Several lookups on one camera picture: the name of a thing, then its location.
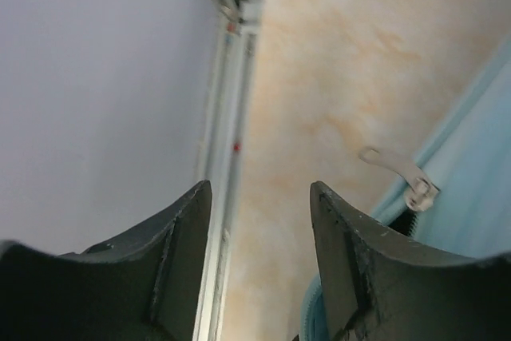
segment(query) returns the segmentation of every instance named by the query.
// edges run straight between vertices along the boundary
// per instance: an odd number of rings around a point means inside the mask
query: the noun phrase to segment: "white panel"
[[[80,251],[194,183],[209,0],[0,0],[0,239]]]

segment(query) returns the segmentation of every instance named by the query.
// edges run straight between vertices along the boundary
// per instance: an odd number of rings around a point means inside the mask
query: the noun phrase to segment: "floor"
[[[317,273],[308,189],[369,212],[511,31],[511,0],[265,0],[223,341],[288,341]]]

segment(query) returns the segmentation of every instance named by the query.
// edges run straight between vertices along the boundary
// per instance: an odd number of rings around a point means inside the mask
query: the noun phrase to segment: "gray latch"
[[[359,153],[360,160],[367,164],[378,165],[399,174],[410,186],[403,197],[406,206],[415,212],[424,212],[433,205],[438,194],[430,178],[408,157],[389,149],[364,147]]]

